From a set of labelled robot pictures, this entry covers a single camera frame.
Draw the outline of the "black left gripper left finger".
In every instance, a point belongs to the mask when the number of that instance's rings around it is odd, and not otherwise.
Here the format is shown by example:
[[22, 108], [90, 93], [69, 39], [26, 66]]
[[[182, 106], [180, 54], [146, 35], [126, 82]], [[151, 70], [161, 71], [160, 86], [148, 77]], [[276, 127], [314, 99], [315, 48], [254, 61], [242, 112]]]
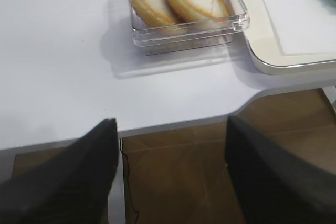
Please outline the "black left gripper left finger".
[[1, 184], [1, 223], [100, 223], [119, 163], [115, 119]]

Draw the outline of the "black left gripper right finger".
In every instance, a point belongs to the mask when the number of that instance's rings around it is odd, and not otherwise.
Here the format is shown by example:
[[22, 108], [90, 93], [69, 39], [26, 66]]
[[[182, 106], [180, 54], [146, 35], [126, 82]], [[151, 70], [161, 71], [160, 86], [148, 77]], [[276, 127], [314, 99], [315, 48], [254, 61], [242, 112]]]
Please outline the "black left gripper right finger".
[[247, 223], [335, 223], [335, 175], [236, 116], [227, 120], [225, 162]]

